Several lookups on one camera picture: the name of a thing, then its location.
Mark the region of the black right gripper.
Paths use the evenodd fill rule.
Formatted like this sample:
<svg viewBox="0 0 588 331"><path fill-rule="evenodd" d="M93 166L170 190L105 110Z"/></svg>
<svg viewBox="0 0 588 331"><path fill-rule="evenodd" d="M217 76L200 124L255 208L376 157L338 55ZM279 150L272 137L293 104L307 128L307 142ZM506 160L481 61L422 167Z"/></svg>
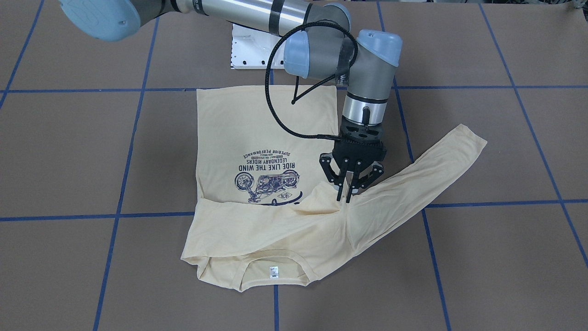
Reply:
<svg viewBox="0 0 588 331"><path fill-rule="evenodd" d="M384 173L384 167L380 164L387 152L382 142L383 136L382 124L364 126L341 117L340 140L334 143L332 154L321 154L319 157L319 164L328 182L338 191L336 201L341 201L348 171L352 172L352 176L345 203L350 202L351 195L358 193L359 189L368 188ZM331 166L335 163L339 167L338 173Z"/></svg>

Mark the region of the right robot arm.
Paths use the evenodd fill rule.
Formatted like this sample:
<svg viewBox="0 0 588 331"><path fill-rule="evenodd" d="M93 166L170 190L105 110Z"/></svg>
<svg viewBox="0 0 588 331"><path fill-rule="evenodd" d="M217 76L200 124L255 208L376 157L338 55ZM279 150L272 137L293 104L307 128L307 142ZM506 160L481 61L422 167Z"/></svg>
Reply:
<svg viewBox="0 0 588 331"><path fill-rule="evenodd" d="M305 0L62 0L59 4L81 31L109 42L134 35L168 12L221 17L276 36L265 61L264 79L267 106L275 121L292 136L334 141L333 151L321 154L319 163L326 179L338 189L338 199L347 174L352 175L348 203L351 195L368 188L384 172L382 121L403 40L390 32L369 29L353 36L351 16L341 4L315 6ZM307 91L294 92L291 103L330 81L347 88L338 135L300 134L279 119L271 102L269 80L280 49L288 74L316 80Z"/></svg>

